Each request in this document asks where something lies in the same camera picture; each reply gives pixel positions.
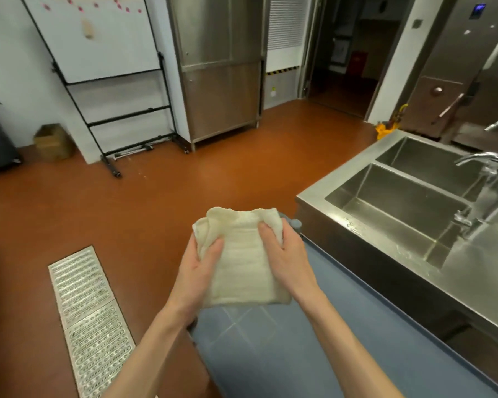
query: white towel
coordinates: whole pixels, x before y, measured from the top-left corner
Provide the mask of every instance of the white towel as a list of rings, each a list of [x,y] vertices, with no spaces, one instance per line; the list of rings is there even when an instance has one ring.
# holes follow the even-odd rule
[[[292,297],[274,278],[258,233],[266,222],[282,245],[282,220],[275,208],[233,211],[215,207],[194,223],[198,255],[219,237],[225,240],[203,307],[240,303],[290,303]]]

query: yellow and black warning stripe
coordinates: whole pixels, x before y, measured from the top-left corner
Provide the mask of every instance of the yellow and black warning stripe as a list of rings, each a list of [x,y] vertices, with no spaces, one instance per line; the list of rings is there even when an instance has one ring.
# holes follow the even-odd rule
[[[286,71],[291,71],[291,70],[294,70],[294,69],[297,69],[297,68],[299,68],[299,66],[294,66],[294,67],[289,67],[289,68],[284,68],[284,69],[278,69],[276,71],[270,71],[270,72],[266,73],[266,75],[273,75],[273,74],[285,73]]]

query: red object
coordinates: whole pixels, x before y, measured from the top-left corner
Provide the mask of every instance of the red object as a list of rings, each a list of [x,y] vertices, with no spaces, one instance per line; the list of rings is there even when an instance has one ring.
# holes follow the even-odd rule
[[[367,55],[366,51],[353,51],[347,66],[347,75],[361,77],[365,64],[367,64]]]

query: louvered vent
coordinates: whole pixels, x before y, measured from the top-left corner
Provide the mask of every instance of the louvered vent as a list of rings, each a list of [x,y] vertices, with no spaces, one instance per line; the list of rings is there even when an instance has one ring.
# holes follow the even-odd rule
[[[301,46],[308,0],[271,0],[268,50]]]

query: doorway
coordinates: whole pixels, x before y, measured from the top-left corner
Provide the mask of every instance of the doorway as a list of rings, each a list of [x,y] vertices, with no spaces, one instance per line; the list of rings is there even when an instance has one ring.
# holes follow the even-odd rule
[[[323,0],[319,30],[312,35],[308,100],[364,118],[407,18],[409,2]]]

